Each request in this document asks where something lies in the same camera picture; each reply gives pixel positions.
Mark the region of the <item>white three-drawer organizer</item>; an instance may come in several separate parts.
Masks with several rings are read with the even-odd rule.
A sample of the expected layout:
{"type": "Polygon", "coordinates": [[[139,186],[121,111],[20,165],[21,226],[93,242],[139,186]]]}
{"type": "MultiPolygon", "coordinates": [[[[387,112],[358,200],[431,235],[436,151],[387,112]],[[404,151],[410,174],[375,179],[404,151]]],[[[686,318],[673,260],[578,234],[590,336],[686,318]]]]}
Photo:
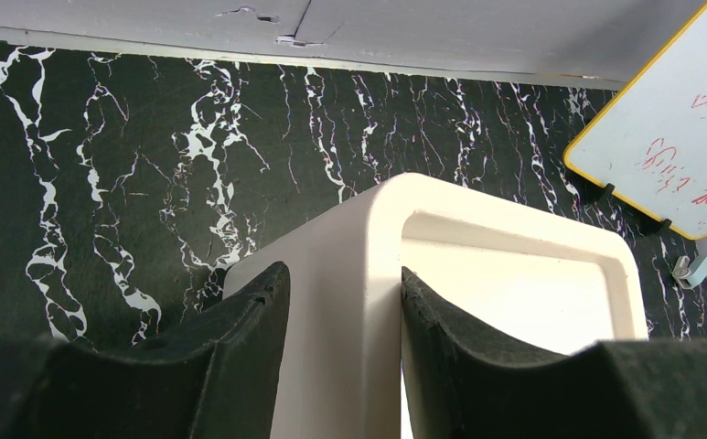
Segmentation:
{"type": "Polygon", "coordinates": [[[617,234],[405,173],[237,262],[233,294],[284,263],[290,305],[274,438],[427,438],[402,269],[451,304],[534,346],[573,354],[647,339],[634,256],[617,234]]]}

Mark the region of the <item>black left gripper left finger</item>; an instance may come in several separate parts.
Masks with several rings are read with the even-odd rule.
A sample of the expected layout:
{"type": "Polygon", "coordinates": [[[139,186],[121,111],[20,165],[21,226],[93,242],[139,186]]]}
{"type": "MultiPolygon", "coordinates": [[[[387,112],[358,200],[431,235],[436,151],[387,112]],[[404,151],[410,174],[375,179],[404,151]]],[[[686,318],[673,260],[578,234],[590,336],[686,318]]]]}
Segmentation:
{"type": "Polygon", "coordinates": [[[275,262],[125,350],[0,339],[0,438],[266,438],[289,306],[290,272],[275,262]]]}

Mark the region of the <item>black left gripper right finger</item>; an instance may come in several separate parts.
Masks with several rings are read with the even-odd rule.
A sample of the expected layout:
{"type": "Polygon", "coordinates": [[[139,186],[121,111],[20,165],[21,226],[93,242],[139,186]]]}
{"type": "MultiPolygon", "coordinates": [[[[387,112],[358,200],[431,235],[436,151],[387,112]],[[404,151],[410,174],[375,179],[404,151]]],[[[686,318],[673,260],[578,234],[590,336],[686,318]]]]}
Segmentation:
{"type": "Polygon", "coordinates": [[[572,355],[472,316],[402,270],[402,373],[416,438],[707,438],[707,338],[572,355]]]}

